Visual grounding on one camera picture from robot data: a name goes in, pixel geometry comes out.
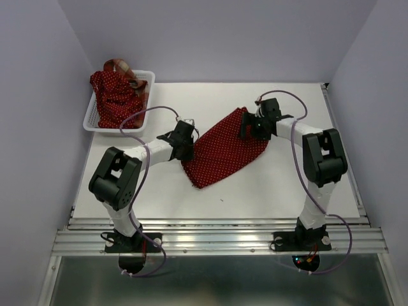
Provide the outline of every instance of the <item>purple cable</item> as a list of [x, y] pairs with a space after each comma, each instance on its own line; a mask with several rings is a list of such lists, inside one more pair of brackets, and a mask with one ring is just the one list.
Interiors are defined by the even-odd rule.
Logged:
[[136, 190], [135, 195], [133, 196], [133, 198], [132, 198], [132, 200], [131, 200], [131, 202], [130, 202], [130, 205], [129, 205], [129, 218], [130, 218], [130, 222], [131, 222], [132, 225], [135, 227], [135, 229], [136, 229], [136, 231], [139, 233], [139, 235], [141, 235], [144, 239], [146, 239], [147, 241], [149, 241], [149, 242], [150, 242], [151, 244], [153, 244], [155, 247], [158, 247], [158, 248], [160, 249], [160, 251], [163, 253], [163, 261], [162, 261], [162, 263], [161, 263], [157, 268], [155, 268], [154, 270], [152, 270], [152, 271], [150, 271], [150, 272], [147, 272], [147, 273], [145, 273], [145, 274], [133, 275], [133, 274], [127, 273], [125, 270], [119, 268], [123, 274], [126, 274], [126, 275], [128, 275], [128, 276], [130, 276], [130, 277], [147, 277], [147, 276], [150, 276], [150, 275], [156, 273], [158, 270], [160, 270], [160, 269], [164, 266], [164, 264], [166, 263], [166, 260], [167, 260], [166, 251], [163, 249], [163, 247], [162, 247], [161, 245], [155, 243], [155, 241], [153, 241], [153, 239], [151, 239], [151, 238], [149, 238], [147, 235], [145, 235], [145, 234], [138, 228], [138, 226], [137, 226], [136, 223], [135, 223], [135, 220], [133, 220], [133, 218], [132, 218], [132, 214], [130, 214], [130, 212], [131, 212], [132, 209], [133, 209], [133, 204], [135, 203], [135, 199], [136, 199], [136, 197], [139, 195], [140, 190], [142, 190], [142, 187], [143, 187], [143, 185], [144, 185], [144, 183], [145, 183], [145, 181], [146, 181], [146, 178], [147, 178], [147, 174], [148, 174], [148, 172], [149, 172], [149, 166], [150, 166], [150, 150], [149, 150], [148, 148], [146, 148], [146, 143], [145, 143], [142, 139], [140, 139], [140, 138], [137, 137], [137, 136], [131, 135], [131, 134], [125, 134], [125, 132], [123, 132], [123, 125], [124, 125], [127, 121], [131, 120], [132, 118], [135, 118], [137, 115], [140, 115], [141, 113], [145, 113], [145, 112], [147, 112], [147, 111], [149, 111], [149, 110], [155, 110], [155, 109], [158, 109], [158, 108], [165, 108], [165, 109], [167, 109], [167, 110], [171, 110], [171, 111], [176, 115], [176, 117], [179, 116], [179, 114], [178, 114], [174, 109], [172, 109], [171, 107], [168, 107], [168, 106], [153, 106], [153, 107], [150, 107], [150, 108], [146, 108], [145, 110], [141, 110], [140, 112], [134, 113], [132, 116], [130, 116], [130, 117], [126, 118], [125, 120], [123, 120], [123, 122], [122, 122], [122, 123], [120, 124], [120, 126], [119, 126], [120, 133], [121, 133], [123, 136], [125, 136], [125, 137], [130, 137], [130, 138], [135, 139], [136, 141], [140, 142], [141, 145], [143, 145], [143, 146], [145, 147], [145, 149], [146, 149], [146, 167], [145, 167], [145, 173], [143, 174], [142, 181], [140, 182], [140, 185], [139, 185], [138, 189]]
[[347, 259], [349, 258], [351, 248], [353, 247], [353, 234], [351, 233], [350, 225], [348, 225], [348, 223], [346, 222], [346, 220], [344, 220], [344, 218], [342, 218], [341, 216], [336, 215], [336, 214], [327, 214], [326, 213], [326, 211], [323, 209], [323, 207], [316, 201], [316, 199], [313, 197], [313, 195], [311, 195], [311, 193], [307, 189], [305, 181], [303, 180], [302, 173], [301, 173], [300, 167], [299, 167], [298, 158], [296, 156], [296, 150], [295, 150], [295, 126], [296, 126], [296, 123], [299, 120], [302, 120], [302, 119], [306, 118], [306, 116], [308, 114], [306, 104], [297, 95], [295, 95], [295, 94], [293, 94], [293, 93], [291, 93], [289, 91], [282, 91], [282, 90], [268, 91], [268, 92], [260, 95], [259, 102], [261, 102], [263, 96], [265, 96], [267, 94], [274, 93], [274, 92], [282, 92], [284, 94], [289, 94], [290, 96], [292, 96], [296, 100], [298, 100], [302, 104], [303, 108], [305, 109], [305, 114], [303, 116], [299, 117], [299, 118], [296, 118], [295, 121], [293, 121], [292, 128], [291, 128], [291, 148], [292, 148], [293, 161], [295, 162], [296, 172], [298, 174], [298, 178], [299, 178], [299, 181], [300, 181], [300, 183], [301, 183], [301, 185], [303, 187], [303, 190], [306, 192], [307, 196], [312, 200], [312, 202], [316, 205], [316, 207], [321, 211], [322, 214], [327, 215], [329, 217], [336, 217], [337, 219], [342, 221], [342, 223], [346, 226], [346, 228], [347, 228], [347, 230], [349, 232], [350, 243], [349, 243], [349, 248], [347, 250], [347, 253], [346, 253], [346, 256], [344, 257], [344, 259], [338, 265], [334, 266], [333, 268], [330, 268], [330, 269], [327, 269], [327, 270], [324, 270], [324, 271], [317, 271], [317, 272], [311, 272], [310, 273], [310, 274], [316, 274], [316, 275], [327, 274], [327, 273], [330, 273], [330, 272], [336, 270], [340, 266], [342, 266], [347, 261]]

